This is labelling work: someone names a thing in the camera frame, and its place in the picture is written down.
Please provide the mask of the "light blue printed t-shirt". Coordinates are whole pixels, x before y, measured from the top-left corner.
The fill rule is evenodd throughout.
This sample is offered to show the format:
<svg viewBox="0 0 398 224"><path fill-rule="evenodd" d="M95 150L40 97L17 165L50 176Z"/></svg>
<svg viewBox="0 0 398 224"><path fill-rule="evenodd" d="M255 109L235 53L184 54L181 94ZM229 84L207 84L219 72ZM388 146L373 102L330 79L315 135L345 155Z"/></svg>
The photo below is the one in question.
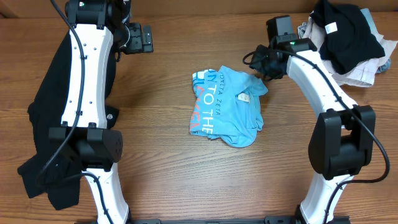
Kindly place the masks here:
<svg viewBox="0 0 398 224"><path fill-rule="evenodd" d="M260 97L268 89L254 75L222 66L192 74L195 106L189 132L222 139L232 147L248 147L262 130Z"/></svg>

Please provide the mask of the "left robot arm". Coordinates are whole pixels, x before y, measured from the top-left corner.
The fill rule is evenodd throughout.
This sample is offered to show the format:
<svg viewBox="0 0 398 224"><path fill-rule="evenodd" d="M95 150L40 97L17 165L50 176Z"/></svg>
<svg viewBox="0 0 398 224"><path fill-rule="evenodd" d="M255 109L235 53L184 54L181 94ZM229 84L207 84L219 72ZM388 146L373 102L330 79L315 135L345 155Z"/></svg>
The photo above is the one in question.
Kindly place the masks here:
<svg viewBox="0 0 398 224"><path fill-rule="evenodd" d="M63 11L55 2L53 6L69 28L72 55L61 126L50 128L49 138L58 145L55 155L79 170L56 186L85 177L98 212L96 223L132 223L118 174L123 136L107 127L106 79L109 59L153 52L151 28L129 21L130 1L68 1Z"/></svg>

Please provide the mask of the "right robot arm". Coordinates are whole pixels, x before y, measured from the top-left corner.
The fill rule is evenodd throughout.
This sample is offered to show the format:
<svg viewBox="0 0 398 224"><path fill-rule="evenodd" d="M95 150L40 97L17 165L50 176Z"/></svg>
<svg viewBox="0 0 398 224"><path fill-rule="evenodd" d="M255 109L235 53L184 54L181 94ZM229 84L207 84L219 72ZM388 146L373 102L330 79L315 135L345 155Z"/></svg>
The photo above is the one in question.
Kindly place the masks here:
<svg viewBox="0 0 398 224"><path fill-rule="evenodd" d="M266 22L269 45L250 55L251 69L269 80L288 75L314 110L317 122L308 144L315 171L305 199L292 216L266 217L266 223L349 223L334 217L334 209L348 182L371 161L376 115L359 106L335 82L310 39L294 33L290 16Z"/></svg>

